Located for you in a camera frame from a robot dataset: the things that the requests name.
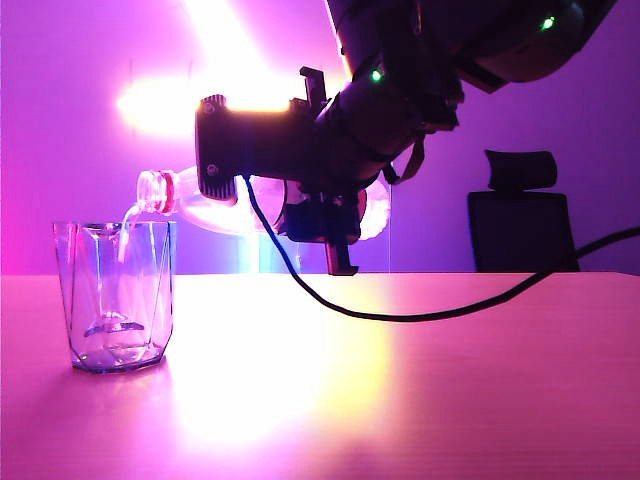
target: plastic bottle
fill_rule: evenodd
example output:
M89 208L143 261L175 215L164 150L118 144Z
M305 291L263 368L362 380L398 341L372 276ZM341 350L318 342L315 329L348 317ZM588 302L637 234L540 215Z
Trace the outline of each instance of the plastic bottle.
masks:
M246 235L264 232L260 220L249 203L249 193L242 179L236 177L238 201L212 200L198 188L196 167L181 172L146 170L138 176L137 201L133 210L164 215L180 214L191 223L214 232ZM285 201L283 180L251 177L251 185L258 204L273 226ZM375 237L386 227L389 219L389 194L375 181L367 187L367 204L361 221L361 239Z

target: wooden table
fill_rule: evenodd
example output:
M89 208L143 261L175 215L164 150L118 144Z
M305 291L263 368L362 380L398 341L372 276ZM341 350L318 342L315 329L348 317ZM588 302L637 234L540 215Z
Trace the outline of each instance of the wooden table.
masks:
M338 303L459 306L515 274L307 276ZM176 278L158 366L71 368L56 277L2 278L2 479L640 478L640 278L556 274L423 324L286 275Z

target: black chair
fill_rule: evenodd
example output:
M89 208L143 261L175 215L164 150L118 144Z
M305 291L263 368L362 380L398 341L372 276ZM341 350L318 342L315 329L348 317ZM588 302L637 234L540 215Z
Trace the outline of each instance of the black chair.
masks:
M550 152L485 153L493 191L471 192L467 198L476 270L538 272L558 264L575 250L567 198L560 193L526 191L555 185L553 156ZM580 266L572 259L556 270L577 272Z

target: green led light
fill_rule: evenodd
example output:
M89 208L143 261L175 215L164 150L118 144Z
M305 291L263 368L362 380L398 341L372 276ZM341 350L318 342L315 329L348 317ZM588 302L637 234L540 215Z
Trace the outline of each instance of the green led light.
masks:
M380 80L382 80L382 73L380 73L379 70L374 70L373 72L371 72L371 80L378 83Z
M556 17L547 17L540 24L540 31L544 32L545 30L549 30L556 23Z

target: chair headrest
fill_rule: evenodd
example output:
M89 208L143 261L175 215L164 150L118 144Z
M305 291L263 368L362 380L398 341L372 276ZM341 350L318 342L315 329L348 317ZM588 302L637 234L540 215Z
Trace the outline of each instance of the chair headrest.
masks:
M489 188L523 191L553 187L558 168L551 152L496 152L485 150L491 165Z

